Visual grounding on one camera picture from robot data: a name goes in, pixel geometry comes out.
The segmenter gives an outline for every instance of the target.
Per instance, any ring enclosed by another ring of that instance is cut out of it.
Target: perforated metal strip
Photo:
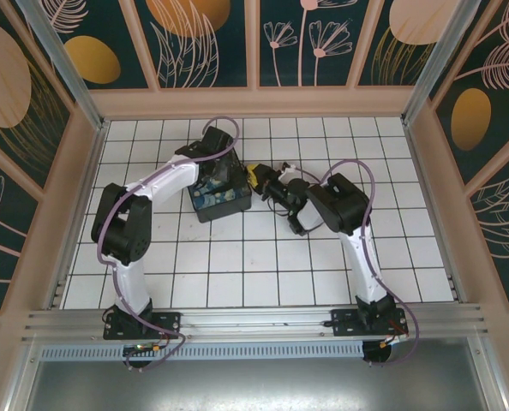
[[[124,345],[55,345],[46,346],[42,361],[122,361]],[[143,353],[131,360],[157,359],[168,348]],[[256,360],[293,358],[363,357],[362,342],[272,342],[272,343],[191,343],[182,347],[170,360]]]

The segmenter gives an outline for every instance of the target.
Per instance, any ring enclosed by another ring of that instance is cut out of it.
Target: metal bracket
[[[331,320],[323,323],[325,327],[332,327],[335,337],[382,336],[386,338],[403,332],[409,334],[407,318],[402,308],[396,308],[391,313],[383,315],[373,323],[372,330],[361,321],[357,309],[332,310]]]
[[[180,331],[180,313],[153,313],[152,324],[163,328],[165,330]],[[159,340],[161,335],[152,329],[124,329],[123,324],[120,322],[118,315],[115,313],[108,313],[105,317],[105,326],[103,338],[105,340]]]

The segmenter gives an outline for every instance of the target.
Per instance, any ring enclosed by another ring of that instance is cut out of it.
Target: white tiled floor
[[[317,176],[342,158],[360,158],[376,178],[372,221],[382,276],[406,301],[452,301],[415,166],[398,118],[249,118],[239,158],[279,167],[287,160]],[[102,188],[135,182],[201,137],[207,120],[113,122],[93,184],[64,308],[112,304],[111,276],[95,256],[90,230]],[[218,127],[232,132],[226,121]],[[356,164],[337,169],[367,194]],[[157,308],[348,304],[356,285],[336,235],[326,226],[293,235],[286,219],[253,194],[249,211],[201,224],[183,191],[155,207],[145,257]]]

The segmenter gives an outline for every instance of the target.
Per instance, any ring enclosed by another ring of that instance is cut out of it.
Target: gray metal panel
[[[400,350],[409,344],[400,344]],[[412,360],[172,361],[147,375],[113,362],[42,362],[32,411],[487,409],[464,340],[422,341]]]

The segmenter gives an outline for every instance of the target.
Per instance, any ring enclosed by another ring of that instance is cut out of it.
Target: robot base
[[[103,318],[105,322],[104,335],[105,340],[159,340],[161,335],[151,328],[139,323],[128,313],[120,310],[117,306],[108,309],[109,313]],[[163,328],[165,330],[180,331],[180,313],[154,313],[152,311],[152,301],[146,309],[140,314],[142,319],[148,323]]]

